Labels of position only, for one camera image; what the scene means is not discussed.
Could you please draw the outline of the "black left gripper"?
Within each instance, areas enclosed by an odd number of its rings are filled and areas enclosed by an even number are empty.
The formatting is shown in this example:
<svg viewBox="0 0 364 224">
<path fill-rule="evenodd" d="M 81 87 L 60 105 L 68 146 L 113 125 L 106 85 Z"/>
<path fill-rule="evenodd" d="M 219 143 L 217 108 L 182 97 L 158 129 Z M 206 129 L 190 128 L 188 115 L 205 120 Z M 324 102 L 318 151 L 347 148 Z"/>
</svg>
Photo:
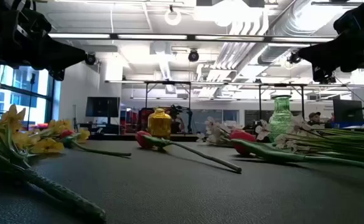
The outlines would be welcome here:
<svg viewBox="0 0 364 224">
<path fill-rule="evenodd" d="M 38 39 L 1 34 L 1 64 L 17 67 L 63 70 L 86 59 L 86 52 L 51 39 L 48 35 Z"/>
</svg>

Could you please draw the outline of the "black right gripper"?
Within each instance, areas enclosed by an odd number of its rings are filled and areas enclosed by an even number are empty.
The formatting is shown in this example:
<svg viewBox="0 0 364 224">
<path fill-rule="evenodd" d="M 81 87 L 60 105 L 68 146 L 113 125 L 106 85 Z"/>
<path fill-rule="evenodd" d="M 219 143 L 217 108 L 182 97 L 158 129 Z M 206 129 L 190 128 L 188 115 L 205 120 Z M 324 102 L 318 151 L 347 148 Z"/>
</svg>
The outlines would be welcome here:
<svg viewBox="0 0 364 224">
<path fill-rule="evenodd" d="M 334 40 L 311 45 L 298 50 L 300 58 L 323 70 L 352 72 L 356 69 L 364 71 L 364 34 L 340 34 L 342 40 L 342 64 L 338 53 L 339 45 Z"/>
</svg>

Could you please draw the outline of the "white flower bunch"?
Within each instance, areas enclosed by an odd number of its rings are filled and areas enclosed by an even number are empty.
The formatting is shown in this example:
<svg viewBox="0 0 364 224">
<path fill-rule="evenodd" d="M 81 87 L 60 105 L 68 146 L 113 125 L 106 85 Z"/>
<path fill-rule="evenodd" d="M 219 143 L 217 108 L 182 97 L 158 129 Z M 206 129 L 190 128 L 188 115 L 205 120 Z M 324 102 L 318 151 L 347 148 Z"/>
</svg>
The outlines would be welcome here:
<svg viewBox="0 0 364 224">
<path fill-rule="evenodd" d="M 209 146 L 231 147 L 231 134 L 235 131 L 243 131 L 239 125 L 227 126 L 225 123 L 216 122 L 208 117 L 205 121 L 204 133 L 197 134 L 197 142 L 203 142 Z"/>
<path fill-rule="evenodd" d="M 261 120 L 255 132 L 258 142 L 269 141 L 281 152 L 364 163 L 364 131 L 326 128 L 293 116 L 284 122 Z"/>
</svg>

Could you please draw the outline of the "green glass vase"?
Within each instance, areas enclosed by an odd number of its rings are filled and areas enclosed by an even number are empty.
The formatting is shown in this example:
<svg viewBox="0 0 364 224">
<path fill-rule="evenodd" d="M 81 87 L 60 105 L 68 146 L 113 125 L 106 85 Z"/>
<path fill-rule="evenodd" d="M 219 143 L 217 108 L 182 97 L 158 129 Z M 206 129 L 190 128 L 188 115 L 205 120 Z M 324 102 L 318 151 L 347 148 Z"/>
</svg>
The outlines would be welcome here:
<svg viewBox="0 0 364 224">
<path fill-rule="evenodd" d="M 286 133 L 290 126 L 292 119 L 290 98 L 291 95 L 277 95 L 273 97 L 274 111 L 269 119 L 271 127 L 269 139 L 271 142 L 274 142 L 278 135 Z"/>
</svg>

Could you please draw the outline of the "yellow glass vase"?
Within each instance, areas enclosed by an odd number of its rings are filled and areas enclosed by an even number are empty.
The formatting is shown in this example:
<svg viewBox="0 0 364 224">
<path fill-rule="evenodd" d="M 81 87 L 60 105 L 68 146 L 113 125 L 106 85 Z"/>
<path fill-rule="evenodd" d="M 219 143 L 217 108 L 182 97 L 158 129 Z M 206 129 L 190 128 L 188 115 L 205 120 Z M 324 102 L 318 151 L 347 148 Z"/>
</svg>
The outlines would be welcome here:
<svg viewBox="0 0 364 224">
<path fill-rule="evenodd" d="M 148 117 L 148 132 L 151 136 L 169 139 L 172 118 L 164 109 L 156 108 Z"/>
</svg>

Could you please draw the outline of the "black pole stand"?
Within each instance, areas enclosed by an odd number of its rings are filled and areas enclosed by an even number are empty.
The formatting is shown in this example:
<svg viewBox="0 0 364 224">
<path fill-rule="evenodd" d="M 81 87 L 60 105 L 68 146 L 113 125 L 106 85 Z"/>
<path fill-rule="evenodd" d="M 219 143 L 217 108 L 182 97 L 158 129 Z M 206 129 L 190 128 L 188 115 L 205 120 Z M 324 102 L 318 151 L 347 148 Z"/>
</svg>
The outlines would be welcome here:
<svg viewBox="0 0 364 224">
<path fill-rule="evenodd" d="M 35 84 L 35 73 L 32 73 L 31 79 L 30 79 L 30 92 L 33 93 L 33 87 Z M 27 117 L 27 126 L 26 126 L 26 130 L 29 130 L 29 125 L 30 125 L 30 109 L 31 109 L 31 105 L 32 105 L 32 95 L 30 95 L 29 98 L 29 106 L 28 106 L 28 117 Z"/>
</svg>

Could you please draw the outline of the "black monitor on stand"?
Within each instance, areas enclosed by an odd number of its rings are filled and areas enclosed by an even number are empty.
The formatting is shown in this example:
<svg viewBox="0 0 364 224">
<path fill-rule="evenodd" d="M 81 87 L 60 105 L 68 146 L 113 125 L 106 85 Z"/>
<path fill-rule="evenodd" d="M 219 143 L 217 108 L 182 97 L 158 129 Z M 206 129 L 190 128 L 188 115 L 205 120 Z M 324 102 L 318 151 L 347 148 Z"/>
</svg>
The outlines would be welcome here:
<svg viewBox="0 0 364 224">
<path fill-rule="evenodd" d="M 336 122 L 354 122 L 363 119 L 361 101 L 333 100 L 333 107 Z"/>
<path fill-rule="evenodd" d="M 87 117 L 107 118 L 107 124 L 111 123 L 111 118 L 119 117 L 119 97 L 98 97 L 89 96 L 86 102 L 85 115 Z"/>
</svg>

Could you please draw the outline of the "person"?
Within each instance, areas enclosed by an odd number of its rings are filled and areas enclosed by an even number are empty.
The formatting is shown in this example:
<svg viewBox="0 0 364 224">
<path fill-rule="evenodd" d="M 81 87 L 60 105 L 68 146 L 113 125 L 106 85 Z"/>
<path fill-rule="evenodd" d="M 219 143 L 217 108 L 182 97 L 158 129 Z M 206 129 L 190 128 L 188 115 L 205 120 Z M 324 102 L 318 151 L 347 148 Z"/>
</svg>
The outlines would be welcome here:
<svg viewBox="0 0 364 224">
<path fill-rule="evenodd" d="M 323 126 L 324 128 L 332 128 L 332 125 L 330 122 L 328 122 L 328 123 L 321 122 L 320 116 L 321 116 L 320 112 L 310 113 L 308 125 L 310 125 L 310 126 L 320 125 L 320 126 Z"/>
</svg>

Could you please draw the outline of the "red storage rack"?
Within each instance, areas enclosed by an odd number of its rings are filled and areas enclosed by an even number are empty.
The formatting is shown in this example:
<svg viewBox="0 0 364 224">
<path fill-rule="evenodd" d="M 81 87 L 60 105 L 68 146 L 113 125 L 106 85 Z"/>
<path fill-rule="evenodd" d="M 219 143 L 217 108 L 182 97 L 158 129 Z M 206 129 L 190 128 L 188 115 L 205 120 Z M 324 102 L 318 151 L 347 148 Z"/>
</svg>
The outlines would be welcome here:
<svg viewBox="0 0 364 224">
<path fill-rule="evenodd" d="M 123 108 L 120 111 L 119 126 L 121 134 L 132 134 L 148 130 L 148 117 L 154 112 L 153 108 Z"/>
</svg>

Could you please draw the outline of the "black metal rig frame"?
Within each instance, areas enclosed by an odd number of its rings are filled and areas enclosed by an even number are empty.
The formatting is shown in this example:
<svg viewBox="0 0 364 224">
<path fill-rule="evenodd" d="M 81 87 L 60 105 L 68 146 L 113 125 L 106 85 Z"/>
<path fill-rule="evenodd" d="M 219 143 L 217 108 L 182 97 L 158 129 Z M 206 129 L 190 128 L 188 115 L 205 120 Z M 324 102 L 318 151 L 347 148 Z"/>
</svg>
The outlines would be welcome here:
<svg viewBox="0 0 364 224">
<path fill-rule="evenodd" d="M 305 83 L 237 83 L 237 82 L 185 82 L 185 81 L 169 81 L 169 80 L 105 80 L 105 83 L 115 83 L 115 84 L 145 84 L 146 93 L 145 93 L 145 105 L 147 105 L 148 101 L 148 93 L 149 93 L 149 85 L 150 84 L 161 84 L 161 85 L 180 85 L 180 86 L 188 86 L 189 89 L 186 91 L 189 95 L 187 98 L 164 98 L 164 97 L 154 97 L 156 100 L 188 100 L 189 108 L 191 107 L 191 100 L 196 101 L 249 101 L 249 98 L 235 98 L 233 97 L 223 97 L 223 96 L 205 96 L 205 97 L 197 97 L 191 98 L 192 86 L 203 86 L 203 87 L 224 87 L 224 86 L 247 86 L 249 90 L 258 90 L 258 101 L 259 101 L 259 111 L 261 111 L 261 102 L 262 102 L 262 87 L 276 87 L 276 88 L 295 88 L 299 87 L 300 90 L 298 93 L 301 94 L 301 106 L 302 112 L 304 112 L 304 89 L 305 88 L 330 88 L 330 90 L 337 88 L 346 88 L 347 90 L 353 88 L 364 88 L 364 85 L 349 85 L 349 84 L 332 84 L 332 85 L 321 85 L 321 84 L 305 84 Z"/>
</svg>

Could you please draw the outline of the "black table edge rail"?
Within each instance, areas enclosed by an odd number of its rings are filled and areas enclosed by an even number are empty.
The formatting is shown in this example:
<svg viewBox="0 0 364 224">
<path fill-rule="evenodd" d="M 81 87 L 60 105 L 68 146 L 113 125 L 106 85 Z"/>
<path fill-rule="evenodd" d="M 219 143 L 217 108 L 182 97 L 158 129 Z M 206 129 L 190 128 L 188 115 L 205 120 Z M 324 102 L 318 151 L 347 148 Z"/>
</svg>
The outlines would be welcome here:
<svg viewBox="0 0 364 224">
<path fill-rule="evenodd" d="M 136 133 L 120 134 L 92 134 L 89 140 L 96 141 L 135 141 Z M 198 137 L 195 134 L 171 134 L 171 141 L 195 142 Z"/>
</svg>

